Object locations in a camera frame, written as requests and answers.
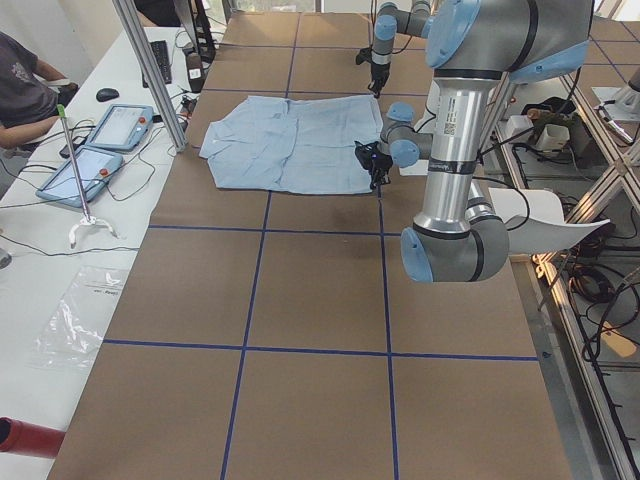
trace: dark shirt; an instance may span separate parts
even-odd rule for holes
[[[35,54],[0,32],[0,123],[6,128],[54,115],[57,94],[33,75],[37,63]]]
[[[135,0],[136,8],[159,27],[179,27],[173,0]]]

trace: blue cloth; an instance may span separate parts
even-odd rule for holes
[[[371,179],[355,156],[355,140],[376,141],[381,128],[370,95],[303,101],[250,96],[209,125],[200,156],[219,188],[367,193]]]

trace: red tube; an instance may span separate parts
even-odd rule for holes
[[[0,418],[0,452],[56,458],[65,432],[31,423]]]

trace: keyboard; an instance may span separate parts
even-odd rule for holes
[[[158,40],[149,43],[151,45],[153,56],[156,57],[156,62],[158,64],[158,68],[160,68],[160,74],[162,75],[164,83],[171,83],[171,61],[169,59],[169,47],[167,46],[167,42],[164,40]],[[142,78],[142,86],[144,88],[149,86],[144,75]]]

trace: table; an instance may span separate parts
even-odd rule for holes
[[[166,40],[171,51],[179,31],[176,28],[151,28],[147,29],[147,34],[150,40]],[[184,41],[184,37],[181,36],[178,40]],[[174,83],[167,86],[172,96],[181,92],[179,86],[189,86],[180,52],[175,54],[173,78]],[[102,87],[116,88],[120,97],[111,102],[98,103],[95,93]],[[118,37],[67,108],[69,122],[73,125],[80,120],[91,119],[93,123],[97,123],[113,103],[154,105],[148,89],[142,88],[140,68],[124,34]],[[59,122],[51,133],[57,131],[61,131]],[[63,162],[58,155],[63,145],[63,137],[59,136],[55,141],[40,146],[29,162],[58,166]],[[149,184],[124,202],[116,202],[107,192],[103,192],[90,203],[92,214],[111,221],[122,238],[112,238],[106,230],[82,229],[78,234],[76,250],[139,247],[150,212],[169,173],[173,153],[169,136],[166,131],[160,131],[143,154],[143,158],[156,168]],[[125,156],[125,160],[130,160],[133,155]],[[135,160],[112,179],[110,188],[118,197],[125,196],[141,186],[150,171],[151,167]],[[25,171],[21,178],[39,186],[49,175],[51,172],[48,170],[36,169]],[[38,201],[40,200],[34,195],[33,187],[16,180],[0,201],[0,207]],[[69,229],[81,217],[80,210],[53,205],[1,208],[0,228],[7,237],[47,252],[71,252]],[[0,398],[0,416],[66,430],[88,372],[39,370],[28,366],[34,341],[82,266],[128,270],[136,252],[47,258],[4,239],[0,239],[0,246],[13,255],[12,264],[0,270],[0,326],[3,332],[0,336],[0,363],[3,366],[0,369],[3,392]],[[110,318],[101,319],[105,326],[109,320]],[[0,476],[39,480],[47,476],[51,465],[52,461],[49,460],[3,454],[0,455]]]
[[[366,93],[369,33],[236,14],[191,145],[249,94]],[[382,110],[424,105],[423,47],[394,58]],[[392,175],[379,197],[222,191],[178,155],[48,478],[571,478],[510,265],[408,280],[424,180]]]

